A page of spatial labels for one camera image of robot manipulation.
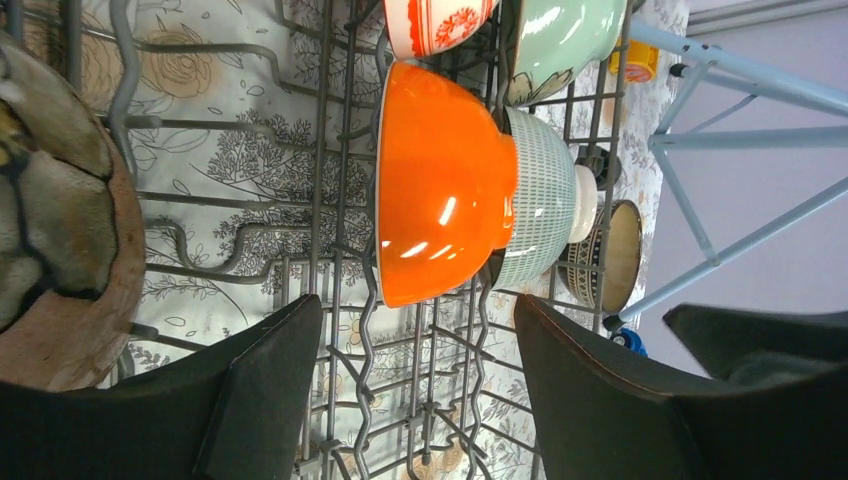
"yellow container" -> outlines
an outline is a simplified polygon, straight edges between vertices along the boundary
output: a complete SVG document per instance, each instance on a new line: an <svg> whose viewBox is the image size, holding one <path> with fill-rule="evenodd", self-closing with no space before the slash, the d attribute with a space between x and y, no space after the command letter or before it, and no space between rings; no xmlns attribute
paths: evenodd
<svg viewBox="0 0 848 480"><path fill-rule="evenodd" d="M618 52L613 52L610 56L609 69L613 75L618 74L618 58ZM627 50L627 70L624 78L628 83L650 82L657 76L659 63L660 50L657 47L631 40Z"/></svg>

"metal wire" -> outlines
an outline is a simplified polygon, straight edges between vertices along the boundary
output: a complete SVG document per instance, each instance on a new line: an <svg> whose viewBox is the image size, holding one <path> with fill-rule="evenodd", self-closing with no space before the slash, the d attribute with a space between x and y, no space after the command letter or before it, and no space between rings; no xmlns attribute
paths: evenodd
<svg viewBox="0 0 848 480"><path fill-rule="evenodd" d="M80 62L81 62L81 36L83 33L94 35L118 45L121 59L124 65L123 76L121 77L119 88L111 104L108 116L105 121L109 126L111 135L124 156L128 167L130 168L133 177L135 178L138 172L135 158L132 154L132 148L128 132L132 129L141 128L199 128L206 130L238 130L243 132L252 132L263 135L272 140L278 147L299 152L308 152L315 155L315 171L314 181L316 185L313 190L311 202L293 202L279 201L269 198L267 201L245 201L229 198L217 197L199 197L199 196L183 196L154 192L139 192L139 198L147 201L165 202L169 204L185 204L185 205L207 205L223 208L238 208L251 210L267 210L276 207L299 208L312 211L311 225L304 227L271 227L249 225L238 231L234 239L234 247L232 255L222 262L220 265L213 267L203 267L192 262L187 251L186 233L176 223L167 220L148 220L146 228L157 229L168 232L176 243L176 256L179 260L178 266L150 264L150 271L163 273L172 273L175 275L184 275L192 277L207 278L222 282L230 282L234 284L258 284L268 280L269 275L275 267L283 268L284 272L289 272L289 267L300 265L303 267L304 275L308 278L307 290L311 293L318 292L317 275L319 269L332 267L333 272L333 288L331 298L326 300L325 314L328 318L331 332L327 340L326 350L327 356L318 359L316 365L328 366L329 378L335 379L336 375L344 372L355 380L356 383L356 402L339 401L337 397L336 384L330 381L330 392L328 400L323 405L312 405L312 398L309 399L307 408L306 420L302 430L301 452L302 456L296 461L296 475L302 478L311 478L313 475L320 473L320 477L324 480L332 479L338 471L343 479L351 478L351 472L347 471L347 467L342 459L342 454L351 454L356 463L356 470L359 478L369 479L378 477L383 473L393 471L395 468L405 466L407 474L412 479L418 479L415 474L414 460L418 457L422 459L422 463L428 465L432 461L433 452L443 452L451 448L454 441L458 441L462 450L469 459L469 471L467 478L471 479L475 475L483 475L484 478L491 478L491 465L486 464L489 455L478 444L478 436L482 431L486 431L493 435L499 436L512 442L519 448L527 450L533 454L533 462L531 469L531 479L539 478L541 457L539 454L538 445L529 445L521 440L518 440L506 432L500 431L497 427L486 424L480 413L479 401L481 397L486 397L492 401L500 402L508 405L518 411L531 413L529 405L522 405L518 402L510 400L504 396L494 392L487 391L484 388L485 380L485 365L487 363L508 368L515 372L522 372L518 365L513 365L509 362L500 360L496 356L485 351L486 339L491 329L497 329L509 334L514 334L514 330L510 327L498 324L490 324L487 315L486 301L491 291L491 272L484 269L478 279L472 281L462 289L453 292L449 295L444 295L435 299L431 303L425 305L418 304L414 307L413 322L414 335L400 340L385 341L375 343L374 338L370 334L369 321L377 307L382 305L382 301L378 295L377 280L374 272L375 261L375 237L374 232L371 233L371 238L364 250L360 251L353 246L345 243L345 213L351 211L365 211L369 215L373 215L375 211L374 204L374 185L375 179L370 181L371 188L367 194L367 205L365 207L351 206L345 203L346 188L347 188L347 165L351 159L360 159L366 161L374 161L373 155L355 154L351 149L351 141L364 135L370 135L371 141L376 144L378 139L378 129L380 123L379 105L373 105L366 102L356 102L353 100L354 88L354 56L355 55L374 55L379 79L385 83L387 76L387 61L391 59L391 54L387 50L388 37L384 30L376 44L376 48L370 49L357 46L357 33L362 22L375 15L376 7L379 0L369 0L364 8L359 11L357 2L350 2L350 10L348 12L348 23L344 25L346 39L340 39L332 33L333 15L332 15L332 0L325 0L323 3L324 23L322 31L315 31L298 25L292 20L285 17L283 12L283 1L275 0L275 15L278 23L283 27L293 32L298 32L308 35L314 39L320 40L321 55L320 55L320 81L317 90L312 90L299 85L284 82L281 76L281 65L278 61L277 54L271 49L253 44L209 44L209 45L151 45L140 42L133 38L127 18L127 4L129 0L112 0L110 2L110 18L114 34L105 31L99 31L88 28L82 24L82 11L80 0L65 0L61 9L62 18L51 18L43 13L25 11L21 0L8 0L6 2L7 16L7 31L18 39L21 39L23 32L24 18L32 21L45 22L54 26L61 26L65 32L65 38L68 42L68 62L67 68L63 75L68 78L70 83L75 87L80 86ZM499 28L500 8L495 11L493 17L485 26L488 32L488 38L485 42L487 48L484 51L478 52L476 59L470 62L460 64L459 50L449 52L443 55L442 58L433 61L426 60L428 65L435 65L434 69L445 75L450 76L454 80L462 72L474 68L476 66L486 64L486 91L482 96L482 100L492 111L493 116L498 121L498 124L503 126L503 99L508 85L509 71L507 68L498 68L498 65L506 65L506 52L509 48L505 42L504 29ZM596 82L596 92L594 95L575 96L574 85L570 85L567 89L567 95L559 100L546 100L537 104L556 105L565 104L566 115L564 127L564 140L567 143L586 143L589 146L597 145L601 142L609 142L610 148L610 178L616 178L615 170L618 168L615 157L618 149L619 124L621 120L621 99L624 92L624 72L626 71L626 51L628 46L630 12L625 15L624 29L622 31L622 47L618 51L620 55L619 74L616 78L616 87L614 92L604 92L604 83L606 76L606 62L602 62L598 69L598 78ZM344 76L344 97L337 97L329 92L328 76L329 76L329 60L330 51L333 48L343 49L347 54L346 73ZM235 122L209 122L192 119L176 119L165 120L156 116L133 116L129 113L130 102L135 94L136 86L140 78L140 67L138 61L138 51L145 51L158 54L177 54L177 53L253 53L268 61L270 76L273 83L285 91L298 95L309 95L316 99L316 125L317 138L319 141L315 146L294 145L283 142L277 138L273 129L264 125L242 124ZM601 103L603 100L612 100L615 104L612 132L608 137L599 136L599 122L601 117ZM327 125L327 105L329 102L335 102L342 105L342 131L338 135L340 149L338 151L327 148L323 140ZM592 112L592 122L590 135L588 138L574 139L570 137L571 116L573 107L578 102L594 102ZM373 109L370 124L362 129L354 130L352 128L352 112L353 109ZM333 156L340 158L340 174L339 174L339 194L338 201L335 205L327 205L322 202L321 198L321 179L322 169L327 161L327 158ZM613 186L609 186L606 190L606 199L603 206L603 222L604 225L609 224L611 214L611 204L613 198ZM321 256L321 246L318 242L318 234L320 229L320 213L322 211L334 211L336 213L335 240L331 245L333 254L332 257ZM312 239L309 255L306 257L295 257L283 255L281 258L268 261L261 271L256 275L235 275L232 274L236 265L241 261L244 255L244 240L246 236L256 231L274 231L283 234L287 232L309 232ZM551 272L551 284L549 288L549 301L558 307L578 311L590 311L594 314L593 330L600 330L601 320L601 302L595 302L594 308L588 308L581 305L575 305L567 302L562 302L555 299L556 294L556 269L572 267L584 268L590 271L598 272L599 292L598 298L603 296L603 274L604 257L607 250L608 235L603 236L601 246L601 262L598 266L588 265L572 265L565 262L558 262ZM368 297L365 303L359 305L342 305L340 292L342 290L342 270L345 263L358 262L362 265L362 270L365 276L365 282L368 286ZM281 303L288 303L288 282L287 275L283 275L282 298ZM516 295L516 292L509 290L500 290L499 293L508 295ZM442 326L440 305L447 302L460 302L462 310L465 312L466 321L464 324L453 330ZM427 318L426 310L431 309L432 315ZM359 314L359 328L362 338L362 354L345 353L339 349L339 326L340 316L343 312L355 312ZM166 345L171 345L178 348L183 348L189 351L196 351L203 348L203 345L186 342L184 340L173 339L162 336L155 328L136 325L133 330L135 339L146 341L159 342ZM449 369L439 369L436 358L436 345L439 341L449 341L455 343L457 348L462 350L462 353L457 357L460 358L456 364ZM387 385L375 386L369 384L370 374L374 365L374 358L379 352L389 348L411 345L413 351L411 377L394 381ZM429 357L424 358L425 345L429 345ZM127 364L127 359L122 358L121 361L122 375L132 374L131 363ZM438 378L455 378L461 385L461 396L453 398L448 402L448 408L441 408L436 402L435 384ZM426 382L426 401L420 402L421 383ZM381 393L395 391L398 389L406 389L408 393L408 410L405 418L399 419L389 425L374 428L372 425L372 404L375 396ZM336 438L336 419L343 411L358 410L362 417L360 428L356 438L351 445L344 445L340 439ZM454 413L459 414L459 423L456 424L452 420ZM311 426L315 422L316 417L320 418L326 414L326 428L323 432L323 438L320 442L313 442L313 430ZM446 437L447 444L436 443L434 432L439 430L436 428L440 425L442 430L447 429L451 433ZM402 458L397 458L385 465L372 467L368 465L365 453L368 451L371 442L382 435L398 432L401 429L406 429L406 452Z"/></svg>

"bowl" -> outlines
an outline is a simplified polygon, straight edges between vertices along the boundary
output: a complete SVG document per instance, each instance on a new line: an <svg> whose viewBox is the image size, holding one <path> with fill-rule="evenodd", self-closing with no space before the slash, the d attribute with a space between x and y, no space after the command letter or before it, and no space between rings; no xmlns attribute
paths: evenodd
<svg viewBox="0 0 848 480"><path fill-rule="evenodd" d="M496 0L383 0L386 29L398 60L436 55L474 34Z"/></svg>
<svg viewBox="0 0 848 480"><path fill-rule="evenodd" d="M598 267L600 265L601 241L604 236L603 208L598 207L595 226L589 237L580 243L570 243L560 260L578 265ZM624 309L639 274L642 259L642 217L636 204L629 200L618 200L612 205L609 240L604 262L604 297L601 310L615 314ZM598 297L598 272L586 268L565 267L559 269L560 278L568 291L590 308L595 308Z"/></svg>
<svg viewBox="0 0 848 480"><path fill-rule="evenodd" d="M389 68L377 147L377 270L388 307L465 283L512 237L515 143L450 80Z"/></svg>
<svg viewBox="0 0 848 480"><path fill-rule="evenodd" d="M506 108L518 151L515 227L494 268L494 288L538 278L556 262L571 234L577 199L574 160L556 130L540 118Z"/></svg>
<svg viewBox="0 0 848 480"><path fill-rule="evenodd" d="M5 33L0 53L0 380L96 385L141 296L141 209L71 86Z"/></svg>
<svg viewBox="0 0 848 480"><path fill-rule="evenodd" d="M577 195L568 243L585 240L595 225L595 215L598 213L598 184L595 183L595 173L589 167L574 165L574 176L577 178Z"/></svg>
<svg viewBox="0 0 848 480"><path fill-rule="evenodd" d="M559 92L594 60L609 57L627 0L505 0L510 82L504 103L531 105Z"/></svg>

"light blue metal frame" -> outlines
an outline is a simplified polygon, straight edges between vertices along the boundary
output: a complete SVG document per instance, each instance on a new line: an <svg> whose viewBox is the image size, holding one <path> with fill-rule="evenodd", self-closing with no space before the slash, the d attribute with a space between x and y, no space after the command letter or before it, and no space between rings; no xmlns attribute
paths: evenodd
<svg viewBox="0 0 848 480"><path fill-rule="evenodd" d="M648 139L648 146L656 157L668 188L680 205L680 210L704 252L706 260L624 309L619 314L624 321L632 320L645 310L756 247L772 235L848 193L848 177L846 177L745 238L716 252L668 160L668 150L845 148L848 147L848 126L711 133L701 133L700 130L726 118L758 97L848 118L848 92L805 80L725 52L716 46L705 45L696 40L649 27L635 19L630 26L630 38L678 54L684 61L696 62L694 67L683 68L681 76L686 79L686 82L656 131ZM734 76L712 73L710 69L721 70ZM672 122L700 82L737 90L749 96L688 133L669 134Z"/></svg>

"dish rack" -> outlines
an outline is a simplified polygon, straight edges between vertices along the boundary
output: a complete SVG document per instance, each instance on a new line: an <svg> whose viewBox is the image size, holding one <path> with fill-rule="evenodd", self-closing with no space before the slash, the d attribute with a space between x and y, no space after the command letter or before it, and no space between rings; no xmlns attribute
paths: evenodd
<svg viewBox="0 0 848 480"><path fill-rule="evenodd" d="M428 307L432 307L429 308L429 310L434 312L431 316L425 315L425 305L423 304L418 304L417 306L412 308L414 319L413 321L415 323L414 336L391 342L394 346L403 344L412 348L414 352L412 378L396 382L395 384L389 386L391 388L408 386L409 411L403 418L399 418L391 425L384 426L379 429L372 428L371 407L374 401L374 391L369 385L369 375L373 365L373 358L375 352L379 351L380 349L387 348L388 346L388 344L386 343L376 343L374 339L371 338L371 336L369 335L369 320L375 309L381 304L378 298L378 287L373 271L373 267L375 265L374 236L372 232L371 241L368 245L365 246L363 250L345 244L343 224L344 222L342 221L342 219L344 218L345 209L348 208L345 205L344 200L347 175L346 160L349 155L352 155L350 151L350 142L366 135L374 135L376 126L378 124L378 112L375 111L372 125L366 126L364 128L354 128L351 124L351 111L355 107L359 108L355 104L356 102L354 102L352 99L352 89L354 81L353 62L354 54L357 48L357 28L368 16L379 15L379 13L374 13L374 11L378 9L380 5L380 0L369 0L364 6L357 4L356 2L351 2L351 7L349 11L350 21L345 26L345 29L347 31L346 39L339 38L330 33L332 32L332 15L327 14L326 12L332 11L333 0L324 0L323 2L325 12L325 24L322 31L326 32L323 34L320 33L320 31L310 31L309 29L303 26L298 26L294 24L290 19L284 16L283 1L275 0L275 13L277 15L277 20L281 28L299 30L300 32L306 32L308 35L313 35L315 36L315 38L320 39L322 47L320 55L320 75L322 77L322 81L320 81L321 87L317 91L311 91L307 88L300 87L298 85L286 84L282 82L279 78L279 75L277 74L277 70L280 68L277 56L271 50L260 45L208 44L175 46L152 45L140 42L133 38L132 32L130 30L129 21L126 15L128 1L129 0L112 0L110 3L110 18L112 21L114 33L93 30L83 25L80 0L68 0L66 2L66 8L63 9L62 13L64 17L63 19L38 17L39 14L26 11L23 8L21 0L8 0L7 2L5 2L5 9L7 16L7 31L19 40L22 38L23 20L26 17L38 17L38 19L41 21L48 21L54 23L60 22L60 24L63 26L63 32L66 36L66 40L69 46L67 51L66 62L67 71L62 73L68 79L70 84L75 88L79 88L82 81L80 74L81 53L79 45L81 45L83 32L85 31L86 34L95 35L100 38L107 39L108 41L115 42L118 45L124 64L123 76L120 80L118 90L114 96L108 114L102 114L100 115L100 117L101 120L109 127L115 144L126 159L127 164L130 168L130 172L134 176L137 175L137 165L133 157L133 151L130 145L128 135L129 131L132 129L198 128L207 130L242 130L260 133L263 135L273 135L272 131L269 132L267 129L263 129L263 127L259 125L227 122L208 122L191 119L165 120L154 116L131 115L129 113L130 102L133 98L136 85L138 84L140 78L140 66L137 57L137 51L142 50L159 54L251 53L264 57L270 62L270 66L272 69L272 77L274 78L274 81L277 83L278 87L288 89L294 93L311 95L316 98L317 138L320 139L324 138L326 133L325 125L327 123L327 104L328 101L333 100L330 98L331 94L329 93L329 87L327 82L330 55L329 51L333 44L342 44L347 49L347 74L345 75L344 85L346 95L343 99L335 99L335 101L340 101L343 104L344 120L342 132L338 137L339 141L341 142L341 150L340 152L338 152L338 154L341 156L341 162L339 172L339 201L335 207L336 211L338 212L338 215L336 217L336 238L335 242L332 245L332 248L335 252L334 255L330 258L322 256L320 252L320 245L317 245L316 242L311 245L310 255L308 257L284 258L280 260L275 260L274 262L266 264L259 275L235 276L228 273L226 268L201 268L197 265L194 265L189 260L189 255L185 251L185 242L182 242L180 245L180 249L182 251L178 252L179 257L181 259L184 259L184 261L182 262L183 264L181 266L165 266L156 264L150 264L148 266L150 271L156 271L161 273L171 273L174 275L181 276L208 278L214 279L219 282L257 284L264 282L268 278L268 276L271 274L272 268L281 267L284 269L283 271L287 272L289 271L290 266L297 264L302 265L306 272L304 276L307 278L307 288L304 293L321 293L319 291L317 278L318 270L321 266L329 267L334 271L335 275L333 281L335 282L335 285L332 290L333 294L330 296L330 298L325 299L325 322L329 323L329 332L331 333L327 339L328 345L326 347L326 355L318 359L318 364L326 365L326 368L328 368L330 372L329 378L335 378L337 374L350 375L351 377L353 377L356 382L357 402L355 405L345 405L345 408L358 408L362 415L362 424L358 434L356 435L356 438L352 442L350 442L350 445L346 445L344 444L344 442L342 442L341 439L336 438L336 432L334 431L334 418L335 415L337 415L338 409L341 408L342 405L340 405L339 402L336 401L336 395L334 392L335 387L331 385L331 392L328 396L329 400L326 405L315 405L310 402L308 406L307 418L309 418L311 422L315 422L316 417L325 416L326 420L324 421L324 434L320 438L316 438L313 428L304 428L302 430L300 458L295 460L295 476L297 476L298 478L320 477L322 479L327 479L341 477L344 479L348 479L351 478L350 470L355 469L355 471L357 472L356 476L358 478L367 479L379 477L381 474L394 471L398 467L403 468L405 466L409 478L418 479L420 478L420 475L416 474L416 468L419 463L423 465L429 464L435 452L444 452L450 449L455 442L459 442L460 447L462 448L468 459L466 473L467 478L474 478L476 476L481 475L484 478L492 478L492 474L490 472L491 468L486 461L487 453L484 452L476 444L478 434L483 430L487 430L488 432L494 435L500 436L510 441L517 448L531 452L533 456L529 478L544 478L544 471L542 468L540 468L541 457L539 455L539 450L537 446L530 445L518 439L515 439L511 437L508 433L499 430L497 427L485 424L484 421L481 419L477 403L482 395L489 396L497 401L510 405L512 408L516 408L528 413L530 412L530 409L528 405L522 405L511 399L500 397L492 392L487 392L483 388L483 372L485 371L486 364L496 363L501 366L505 366L515 372L521 372L521 367L519 365L512 365L507 362L504 362L503 360L496 358L494 355L483 351L482 345L484 344L488 333L492 329L497 328L507 331L510 331L511 329L503 325L489 324L487 316L485 315L485 301L486 296L489 294L489 291L482 284L480 284L477 279L471 280L466 285L457 289L456 291L453 291L447 295L444 295L428 302ZM505 58L505 46L502 43L498 42L497 18L499 15L499 8L500 7L496 9L492 19L488 21L487 26L485 27L486 29L488 29L487 38L490 42L490 48L488 49L488 51L485 51L482 55L478 56L474 61L469 64L460 65L460 55L458 53L459 50L451 51L442 54L438 58L427 59L424 61L425 65L427 65L429 68L439 71L440 73L446 76L452 77L453 80L457 79L457 75L463 68L485 68L487 71L487 82L485 86L485 91L478 93L481 96L481 100L484 100L487 106L494 108L495 113L500 110L500 106L495 105L495 99L498 97L498 85L505 85L506 80L506 69L503 69L498 72L498 69L496 68L498 60L500 58ZM628 11L625 16L624 28L622 31L623 46L618 47L617 49L617 51L622 52L622 67L624 65L624 62L626 61L625 53L627 50L629 24L630 12ZM389 54L386 48L386 38L387 37L384 33L381 37L381 40L377 44L377 49L375 53L377 56L376 63L378 66L378 72L380 73L381 79L383 80L386 76L386 64L387 62L391 61L391 59L387 57ZM598 92L596 92L596 94L577 97L575 95L574 85L572 84L568 88L565 98L558 100L547 100L545 102L542 102L542 104L552 105L560 103L565 104L567 106L566 122L565 125L563 125L563 131L565 132L564 140L567 143L580 144L589 149L594 148L601 142L608 143L611 169L611 171L609 172L609 177L616 178L615 170L619 167L618 162L615 162L614 159L618 147L619 123L621 117L621 107L619 100L624 95L624 72L626 69L619 68L620 73L616 78L615 90L613 92L604 92L604 84L606 82L606 75L608 71L606 67L607 65L605 61L602 62L600 68L598 68ZM612 99L615 102L614 116L612 122L612 134L602 138L599 136L601 106L604 100L609 99ZM587 138L573 139L569 137L572 107L577 102L594 103L593 116L591 122L591 134ZM532 113L534 112L535 107L530 107L529 110ZM311 151L311 153L313 153L317 158L317 161L315 162L315 171L313 172L313 178L316 179L316 185L314 185L313 189L313 192L315 192L313 195L313 201L308 203L288 202L287 206L290 206L292 208L311 209L313 213L313 221L311 226L307 230L310 235L310 238L318 238L320 229L319 223L321 219L321 215L319 214L319 212L321 209L327 208L327 206L322 203L321 179L323 178L323 160L328 155L328 149L326 145L324 145L322 142L318 142L314 147L307 147L303 145L287 144L279 139L275 139L275 141L278 145L283 146L287 149ZM612 197L613 186L610 185L606 189L606 201L603 206L605 213L605 221L607 222L609 221L610 217ZM235 207L238 206L238 204L240 203L237 200L227 198L198 196L189 197L148 192L140 192L140 198L148 201L161 201L220 207ZM369 210L373 214L373 192L372 198L369 199ZM146 228L174 228L174 225L168 224L167 221L156 220L147 221ZM233 257L237 257L239 254L236 252L241 251L239 249L238 239L235 243L236 245ZM604 242L602 251L604 251L605 249L606 242ZM365 281L368 285L367 301L362 305L350 306L341 304L339 293L342 276L340 275L340 273L342 271L343 264L349 262L355 262L362 265ZM586 265L572 265L564 262L559 262L557 266L589 268L598 270L599 272L603 272L603 260L601 262L600 267L594 268ZM290 279L284 277L284 282L287 283L289 280ZM555 300L554 295L556 292L557 281L558 275L552 274L549 289L549 301L551 301L558 307L566 309L576 309L593 313L593 330L595 332L600 332L602 315L600 302L598 302L599 305L597 307L590 309L581 305L569 304ZM278 296L278 298L275 298L275 307L281 307L282 305L285 305L289 302L288 289L282 288L281 292L282 293ZM518 294L517 292L508 290L501 291L501 293L510 295ZM598 292L599 298L602 296L602 294L602 291ZM440 326L439 306L440 304L446 302L461 302L464 305L462 310L465 312L467 320L466 325L464 327L453 330ZM357 312L360 315L359 328L362 337L362 345L364 347L363 355L353 355L345 353L339 348L338 345L338 327L340 315L342 312L351 311ZM133 329L133 335L135 339L160 342L166 345L170 345L172 347L182 348L189 351L197 351L204 347L203 345L186 341L184 339L177 339L160 335L155 329L145 327L143 325L136 325L136 327ZM450 372L447 372L447 374L454 375L457 378L461 379L460 381L463 385L462 395L459 398L453 399L450 402L450 405L446 406L439 405L437 402L435 402L433 392L435 377L437 375L444 375L445 372L437 371L435 365L435 355L433 354L435 349L425 348L426 343L435 343L439 338L450 340L464 348L464 353L460 356L461 360L457 362L457 364ZM426 373L420 373L422 371L422 365L427 364L429 364L429 367L423 369L426 371ZM132 375L132 358L127 358L126 355L122 356L121 361L119 361L117 371L118 377ZM427 400L424 402L419 401L420 395L424 395L423 391L419 391L419 385L422 382L427 384ZM439 430L449 432L447 437L441 437L447 441L447 445L439 443L437 441L437 435L435 435L434 432ZM365 458L365 452L368 450L369 441L376 436L385 435L391 432L404 432L404 434L407 436L408 441L406 442L406 455L402 456L401 458L397 458L392 462L382 465L369 464L369 462L367 462ZM347 458L349 459L352 458L352 461L346 460L343 455L347 455Z"/></svg>

